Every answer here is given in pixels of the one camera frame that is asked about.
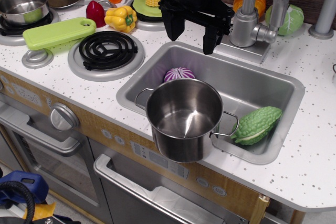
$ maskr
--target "toy red onion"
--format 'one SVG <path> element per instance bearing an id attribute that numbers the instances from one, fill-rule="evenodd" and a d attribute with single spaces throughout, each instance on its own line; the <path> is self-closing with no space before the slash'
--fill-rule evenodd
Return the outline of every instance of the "toy red onion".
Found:
<path id="1" fill-rule="evenodd" d="M 195 79 L 194 73 L 188 68 L 172 68 L 169 70 L 165 77 L 164 81 L 170 81 L 179 78 L 193 78 Z"/>

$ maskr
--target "black coil burner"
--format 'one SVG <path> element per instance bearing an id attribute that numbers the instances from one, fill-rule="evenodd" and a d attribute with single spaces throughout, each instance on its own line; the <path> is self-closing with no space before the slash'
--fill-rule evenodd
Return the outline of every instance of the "black coil burner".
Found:
<path id="1" fill-rule="evenodd" d="M 138 47 L 123 33 L 101 31 L 86 37 L 78 50 L 87 70 L 112 70 L 129 63 L 138 52 Z"/>
<path id="2" fill-rule="evenodd" d="M 38 26 L 44 26 L 48 25 L 52 22 L 54 16 L 51 12 L 48 13 L 44 18 L 40 19 L 37 22 L 28 24 L 28 25 L 12 25 L 9 24 L 3 16 L 0 17 L 0 34 L 2 36 L 19 36 L 22 35 L 22 33 L 30 28 L 38 27 Z"/>

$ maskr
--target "oven door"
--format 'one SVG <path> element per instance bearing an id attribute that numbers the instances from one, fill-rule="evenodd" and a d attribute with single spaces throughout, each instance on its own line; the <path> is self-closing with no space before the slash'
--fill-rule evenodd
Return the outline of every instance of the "oven door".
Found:
<path id="1" fill-rule="evenodd" d="M 5 129 L 0 124 L 0 162 L 12 170 L 22 170 L 19 161 L 16 159 L 16 156 L 8 145 L 5 134 Z"/>
<path id="2" fill-rule="evenodd" d="M 74 130 L 55 130 L 48 117 L 36 111 L 29 115 L 0 101 L 0 123 L 29 172 L 41 174 L 49 188 L 73 207 L 112 223 L 101 181 L 93 171 L 88 138 Z"/>

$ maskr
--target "oven handle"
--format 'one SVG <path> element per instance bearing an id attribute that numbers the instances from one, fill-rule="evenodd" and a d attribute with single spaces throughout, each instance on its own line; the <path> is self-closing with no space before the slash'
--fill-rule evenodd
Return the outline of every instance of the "oven handle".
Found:
<path id="1" fill-rule="evenodd" d="M 179 223 L 225 223 L 220 217 L 163 186 L 156 187 L 152 191 L 141 187 L 110 169 L 110 163 L 111 158 L 105 154 L 101 154 L 94 162 L 93 170 L 102 179 L 128 192 L 141 202 L 163 212 L 165 215 L 169 215 L 171 218 L 178 220 Z"/>
<path id="2" fill-rule="evenodd" d="M 34 143 L 64 157 L 73 156 L 81 144 L 73 137 L 60 142 L 28 125 L 29 115 L 0 101 L 0 123 Z"/>

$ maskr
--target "dishwasher door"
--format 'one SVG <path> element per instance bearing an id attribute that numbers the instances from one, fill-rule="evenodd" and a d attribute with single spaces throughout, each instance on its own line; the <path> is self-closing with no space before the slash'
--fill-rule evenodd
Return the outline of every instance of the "dishwasher door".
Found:
<path id="1" fill-rule="evenodd" d="M 128 157 L 91 139 L 90 144 L 114 224 L 248 223 Z"/>

